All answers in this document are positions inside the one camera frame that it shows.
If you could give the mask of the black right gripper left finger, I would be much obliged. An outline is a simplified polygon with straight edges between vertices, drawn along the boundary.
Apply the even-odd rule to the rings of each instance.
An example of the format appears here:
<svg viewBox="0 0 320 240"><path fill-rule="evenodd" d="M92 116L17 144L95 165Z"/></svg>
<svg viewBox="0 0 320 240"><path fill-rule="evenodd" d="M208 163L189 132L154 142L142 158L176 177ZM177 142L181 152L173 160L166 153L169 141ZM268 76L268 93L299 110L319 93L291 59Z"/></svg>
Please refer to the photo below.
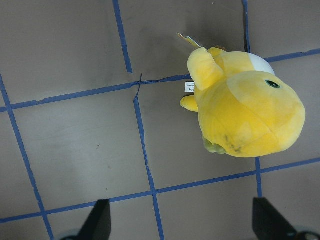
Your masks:
<svg viewBox="0 0 320 240"><path fill-rule="evenodd" d="M62 240L109 240L112 231L111 206L109 199L98 200L77 235Z"/></svg>

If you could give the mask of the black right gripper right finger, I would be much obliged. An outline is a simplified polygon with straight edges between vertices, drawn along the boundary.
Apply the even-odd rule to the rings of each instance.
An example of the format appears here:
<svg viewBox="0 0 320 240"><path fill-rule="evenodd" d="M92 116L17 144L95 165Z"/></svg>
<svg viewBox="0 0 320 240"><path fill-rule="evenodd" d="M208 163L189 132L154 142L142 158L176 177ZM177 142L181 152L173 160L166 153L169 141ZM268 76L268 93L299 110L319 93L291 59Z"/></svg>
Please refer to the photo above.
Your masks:
<svg viewBox="0 0 320 240"><path fill-rule="evenodd" d="M252 202L252 229L259 240L318 240L314 231L297 231L265 198L255 197Z"/></svg>

